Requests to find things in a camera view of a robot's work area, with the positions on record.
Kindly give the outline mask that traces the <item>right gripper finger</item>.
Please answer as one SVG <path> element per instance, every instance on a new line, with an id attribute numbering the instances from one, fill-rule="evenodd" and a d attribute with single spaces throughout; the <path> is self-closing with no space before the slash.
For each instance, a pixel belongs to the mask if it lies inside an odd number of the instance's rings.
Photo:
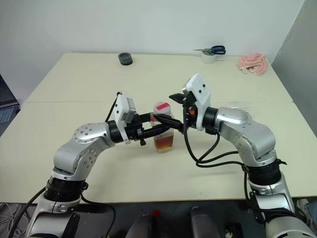
<path id="1" fill-rule="evenodd" d="M 169 98 L 178 104 L 183 104 L 185 101 L 185 95 L 181 93 L 175 93 L 169 96 Z"/>
<path id="2" fill-rule="evenodd" d="M 184 124 L 180 120 L 174 119 L 171 116 L 165 114 L 154 114 L 154 118 L 165 127 L 176 129 L 179 132 L 184 131 Z"/>

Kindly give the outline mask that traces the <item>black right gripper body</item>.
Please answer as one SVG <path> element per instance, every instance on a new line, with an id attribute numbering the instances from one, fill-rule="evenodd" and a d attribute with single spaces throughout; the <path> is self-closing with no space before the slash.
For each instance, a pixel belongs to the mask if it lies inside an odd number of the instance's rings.
<path id="1" fill-rule="evenodd" d="M 183 108 L 185 109 L 186 125 L 191 128 L 197 128 L 198 109 L 196 106 L 196 98 L 192 92 L 189 92 L 183 99 Z"/>

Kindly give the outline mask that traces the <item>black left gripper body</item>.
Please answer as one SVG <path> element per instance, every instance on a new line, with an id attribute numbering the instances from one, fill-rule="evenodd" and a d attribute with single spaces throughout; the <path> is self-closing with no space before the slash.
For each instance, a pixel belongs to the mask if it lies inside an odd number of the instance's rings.
<path id="1" fill-rule="evenodd" d="M 147 121 L 147 115 L 146 114 L 135 114 L 132 118 L 132 121 L 130 123 L 127 123 L 127 126 L 125 127 L 125 132 L 128 136 L 129 140 L 134 141 L 140 141 L 140 145 L 144 146 L 146 145 L 146 142 L 144 140 L 144 128 L 143 123 Z"/>

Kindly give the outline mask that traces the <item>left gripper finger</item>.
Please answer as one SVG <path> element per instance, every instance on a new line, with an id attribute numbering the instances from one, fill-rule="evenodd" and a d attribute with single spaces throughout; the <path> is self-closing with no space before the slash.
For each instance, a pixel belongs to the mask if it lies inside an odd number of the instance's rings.
<path id="1" fill-rule="evenodd" d="M 143 135 L 143 138 L 151 138 L 151 137 L 161 135 L 164 132 L 168 131 L 169 129 L 170 127 L 165 124 L 158 124 L 150 129 L 143 130 L 142 135 Z"/>
<path id="2" fill-rule="evenodd" d="M 156 121 L 156 118 L 154 116 L 154 113 L 151 112 L 139 115 L 139 120 L 140 122 L 153 122 Z"/>

